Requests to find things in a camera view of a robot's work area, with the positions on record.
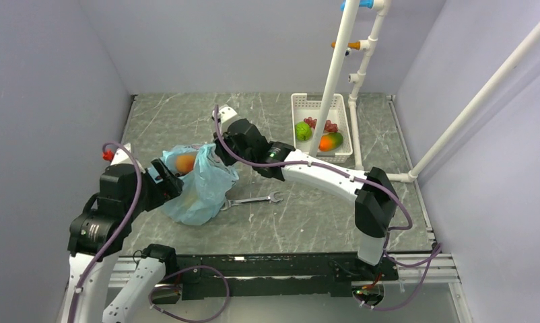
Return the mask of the light blue cartoon plastic bag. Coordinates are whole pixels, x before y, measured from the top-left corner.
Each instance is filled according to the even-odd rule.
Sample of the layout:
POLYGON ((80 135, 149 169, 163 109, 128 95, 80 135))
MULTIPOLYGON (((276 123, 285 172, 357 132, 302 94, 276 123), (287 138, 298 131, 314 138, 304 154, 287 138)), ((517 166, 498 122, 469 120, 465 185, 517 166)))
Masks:
POLYGON ((214 218, 226 201, 226 193, 237 183, 234 166, 225 166, 215 154, 215 144, 176 145, 160 158, 183 181, 180 196, 164 203, 159 210, 171 220, 185 225, 203 225, 214 218), (183 174, 177 160, 194 157, 193 170, 183 174))

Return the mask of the green fake fruit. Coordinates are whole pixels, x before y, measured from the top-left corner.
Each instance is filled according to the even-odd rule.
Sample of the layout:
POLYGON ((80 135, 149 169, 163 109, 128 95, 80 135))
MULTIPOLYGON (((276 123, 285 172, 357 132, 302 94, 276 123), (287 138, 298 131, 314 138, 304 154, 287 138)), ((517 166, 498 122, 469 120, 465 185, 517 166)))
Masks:
POLYGON ((312 138, 312 127, 302 121, 294 126, 294 135, 298 141, 307 141, 312 138))

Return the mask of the silver open-end wrench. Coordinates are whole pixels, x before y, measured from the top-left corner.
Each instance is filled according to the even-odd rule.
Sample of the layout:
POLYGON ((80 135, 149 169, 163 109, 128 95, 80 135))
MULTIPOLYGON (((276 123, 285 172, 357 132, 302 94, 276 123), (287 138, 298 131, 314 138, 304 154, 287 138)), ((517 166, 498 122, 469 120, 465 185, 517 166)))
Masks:
POLYGON ((250 203, 258 203, 258 202, 268 202, 268 203, 279 203, 282 201, 282 198, 277 197, 278 192, 271 192, 267 196, 259 196, 259 197, 250 197, 247 199, 226 199, 223 206, 221 207, 221 211, 225 211, 231 207, 235 207, 238 205, 245 205, 250 203))

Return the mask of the orange green fake mango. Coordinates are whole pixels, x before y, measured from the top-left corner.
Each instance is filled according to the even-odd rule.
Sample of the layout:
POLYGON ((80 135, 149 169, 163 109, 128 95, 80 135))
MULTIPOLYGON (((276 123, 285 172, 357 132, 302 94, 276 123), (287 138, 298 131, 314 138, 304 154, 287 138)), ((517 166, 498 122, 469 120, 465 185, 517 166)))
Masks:
POLYGON ((326 133, 320 138, 318 149, 320 151, 333 151, 343 145, 344 137, 341 133, 326 133))

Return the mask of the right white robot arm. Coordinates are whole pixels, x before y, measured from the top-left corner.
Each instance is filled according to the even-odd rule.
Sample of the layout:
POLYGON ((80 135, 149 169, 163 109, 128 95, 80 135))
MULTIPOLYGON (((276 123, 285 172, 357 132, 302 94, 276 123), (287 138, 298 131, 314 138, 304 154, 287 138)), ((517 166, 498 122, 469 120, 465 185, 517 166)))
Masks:
POLYGON ((389 225, 401 202, 380 168, 363 171, 341 168, 311 157, 293 146, 268 141, 245 118, 214 117, 216 153, 231 166, 241 162, 264 178, 298 182, 337 196, 353 205, 360 232, 356 272, 372 279, 381 271, 389 225))

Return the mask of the orange red fake peach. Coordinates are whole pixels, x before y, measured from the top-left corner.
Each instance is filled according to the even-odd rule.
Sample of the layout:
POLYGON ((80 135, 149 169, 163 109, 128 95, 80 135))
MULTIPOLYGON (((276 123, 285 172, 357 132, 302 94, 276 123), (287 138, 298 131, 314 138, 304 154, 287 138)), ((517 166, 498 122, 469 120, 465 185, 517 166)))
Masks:
POLYGON ((178 155, 174 160, 174 166, 176 168, 176 172, 181 176, 184 176, 192 172, 195 166, 196 157, 197 157, 196 153, 187 153, 187 154, 178 155))

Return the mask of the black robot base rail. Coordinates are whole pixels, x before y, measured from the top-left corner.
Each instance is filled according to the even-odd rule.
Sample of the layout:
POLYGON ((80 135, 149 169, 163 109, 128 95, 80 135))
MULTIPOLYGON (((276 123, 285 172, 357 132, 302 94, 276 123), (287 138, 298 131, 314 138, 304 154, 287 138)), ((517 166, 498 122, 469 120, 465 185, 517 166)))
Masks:
POLYGON ((156 256, 166 265, 160 284, 181 287, 183 300, 327 294, 349 297, 360 283, 377 285, 399 276, 391 261, 369 265, 355 252, 176 255, 145 248, 141 258, 156 256))

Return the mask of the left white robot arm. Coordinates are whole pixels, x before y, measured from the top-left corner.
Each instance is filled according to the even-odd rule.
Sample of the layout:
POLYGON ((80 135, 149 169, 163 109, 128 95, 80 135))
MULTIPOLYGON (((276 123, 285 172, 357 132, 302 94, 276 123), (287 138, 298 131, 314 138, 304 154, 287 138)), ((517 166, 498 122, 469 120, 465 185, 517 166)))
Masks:
POLYGON ((115 159, 105 169, 99 191, 69 228, 70 274, 63 322, 126 322, 152 283, 167 283, 177 276, 175 249, 151 244, 143 250, 135 278, 105 305, 108 283, 133 220, 178 197, 182 188, 183 181, 160 159, 152 160, 146 170, 128 159, 115 159))

